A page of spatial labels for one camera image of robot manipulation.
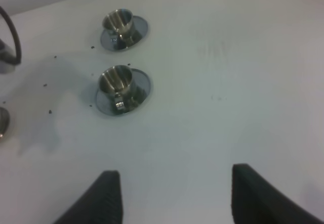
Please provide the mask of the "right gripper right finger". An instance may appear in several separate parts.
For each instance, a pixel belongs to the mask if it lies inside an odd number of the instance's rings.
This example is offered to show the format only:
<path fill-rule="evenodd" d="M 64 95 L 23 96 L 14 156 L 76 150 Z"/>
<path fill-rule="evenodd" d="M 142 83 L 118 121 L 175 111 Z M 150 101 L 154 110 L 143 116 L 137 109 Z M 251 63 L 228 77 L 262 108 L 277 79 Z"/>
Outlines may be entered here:
<path fill-rule="evenodd" d="M 234 223 L 323 223 L 245 163 L 232 167 L 231 214 Z"/>

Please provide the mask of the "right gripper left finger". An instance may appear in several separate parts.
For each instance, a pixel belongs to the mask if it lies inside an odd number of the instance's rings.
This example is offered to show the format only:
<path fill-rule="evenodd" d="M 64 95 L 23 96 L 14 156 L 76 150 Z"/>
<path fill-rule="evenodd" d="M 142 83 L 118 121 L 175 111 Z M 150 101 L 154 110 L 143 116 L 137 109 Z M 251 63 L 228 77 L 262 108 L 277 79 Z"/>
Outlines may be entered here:
<path fill-rule="evenodd" d="M 120 174 L 104 171 L 55 223 L 122 223 L 123 199 Z"/>

